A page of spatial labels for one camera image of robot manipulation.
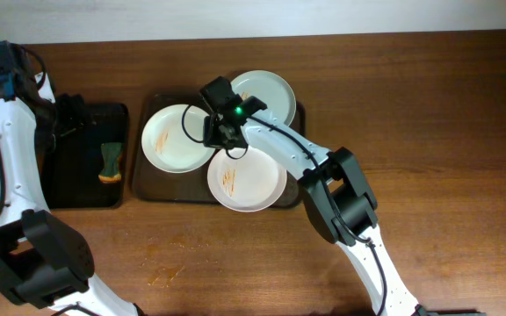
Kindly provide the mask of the black plastic tray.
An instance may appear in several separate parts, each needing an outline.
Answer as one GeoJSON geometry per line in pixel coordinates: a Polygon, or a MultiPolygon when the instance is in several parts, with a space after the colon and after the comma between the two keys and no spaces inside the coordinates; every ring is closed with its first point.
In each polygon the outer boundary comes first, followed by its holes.
{"type": "Polygon", "coordinates": [[[124,104],[90,104],[86,107],[93,125],[69,133],[57,141],[44,158],[41,186],[52,209],[112,209],[121,204],[125,180],[125,156],[129,114],[124,104]],[[102,153],[107,143],[122,145],[117,166],[120,180],[103,183],[99,174],[108,160],[102,153]]]}

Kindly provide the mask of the cream white plate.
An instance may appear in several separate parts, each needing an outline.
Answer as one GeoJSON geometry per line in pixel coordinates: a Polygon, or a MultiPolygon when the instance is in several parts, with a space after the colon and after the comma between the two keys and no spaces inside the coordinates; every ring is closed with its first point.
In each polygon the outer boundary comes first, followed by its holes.
{"type": "Polygon", "coordinates": [[[202,167],[215,150],[192,141],[203,136],[207,113],[197,106],[173,104],[156,112],[145,124],[141,148],[146,159],[157,169],[168,173],[186,173],[202,167]]]}

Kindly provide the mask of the green yellow scrub sponge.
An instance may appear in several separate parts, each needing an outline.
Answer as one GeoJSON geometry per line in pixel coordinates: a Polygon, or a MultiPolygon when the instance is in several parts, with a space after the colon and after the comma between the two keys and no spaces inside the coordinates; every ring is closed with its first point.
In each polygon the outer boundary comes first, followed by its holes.
{"type": "Polygon", "coordinates": [[[123,144],[120,142],[103,143],[100,146],[103,158],[103,168],[98,174],[101,183],[118,183],[122,179],[120,160],[123,152],[123,144]]]}

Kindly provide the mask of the brown serving tray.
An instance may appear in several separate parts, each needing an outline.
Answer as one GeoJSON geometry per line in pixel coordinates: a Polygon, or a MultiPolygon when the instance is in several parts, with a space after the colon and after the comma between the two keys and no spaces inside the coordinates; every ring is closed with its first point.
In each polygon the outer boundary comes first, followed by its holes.
{"type": "MultiPolygon", "coordinates": [[[[153,166],[145,157],[142,146],[142,133],[148,120],[158,111],[173,104],[192,104],[202,110],[209,110],[202,98],[196,93],[180,92],[176,94],[155,94],[144,105],[138,131],[138,152],[134,157],[132,192],[141,200],[149,202],[190,203],[199,205],[218,205],[208,189],[206,175],[207,164],[183,174],[168,173],[153,166]]],[[[290,127],[306,135],[306,110],[296,101],[296,111],[290,127]]],[[[287,176],[287,183],[282,195],[271,205],[272,209],[291,209],[300,203],[299,188],[292,176],[287,176]]]]}

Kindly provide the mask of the pale green plate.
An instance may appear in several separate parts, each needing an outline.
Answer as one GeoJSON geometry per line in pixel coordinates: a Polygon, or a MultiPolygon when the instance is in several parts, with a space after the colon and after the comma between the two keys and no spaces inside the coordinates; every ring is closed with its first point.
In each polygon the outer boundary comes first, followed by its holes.
{"type": "Polygon", "coordinates": [[[282,123],[289,126],[296,112],[296,98],[293,89],[279,75],[265,70],[252,70],[238,75],[231,81],[232,89],[243,99],[256,97],[282,123]]]}

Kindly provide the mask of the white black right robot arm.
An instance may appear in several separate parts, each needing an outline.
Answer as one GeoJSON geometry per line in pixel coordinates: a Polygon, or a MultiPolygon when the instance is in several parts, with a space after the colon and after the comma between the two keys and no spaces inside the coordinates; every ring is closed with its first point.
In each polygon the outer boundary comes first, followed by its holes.
{"type": "Polygon", "coordinates": [[[307,140],[275,118],[256,97],[204,97],[210,115],[204,127],[209,147],[254,148],[279,163],[297,181],[316,232],[346,254],[377,315],[425,315],[408,290],[381,237],[377,199],[355,155],[307,140]]]}

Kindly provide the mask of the white plate with sauce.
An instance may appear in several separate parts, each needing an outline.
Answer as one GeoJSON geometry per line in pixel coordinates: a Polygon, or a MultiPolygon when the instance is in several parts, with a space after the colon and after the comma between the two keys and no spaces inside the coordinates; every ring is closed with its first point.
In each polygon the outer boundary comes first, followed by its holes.
{"type": "Polygon", "coordinates": [[[286,170],[261,150],[249,147],[219,151],[207,170],[207,184],[214,198],[237,212],[258,212],[283,194],[286,170]]]}

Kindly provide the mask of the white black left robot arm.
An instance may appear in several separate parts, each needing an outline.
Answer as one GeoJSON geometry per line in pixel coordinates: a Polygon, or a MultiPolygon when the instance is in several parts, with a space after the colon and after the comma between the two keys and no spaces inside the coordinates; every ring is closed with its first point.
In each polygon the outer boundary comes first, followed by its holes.
{"type": "Polygon", "coordinates": [[[54,145],[59,116],[34,55],[0,41],[0,293],[57,315],[140,315],[98,277],[86,239],[47,206],[36,151],[54,145]]]}

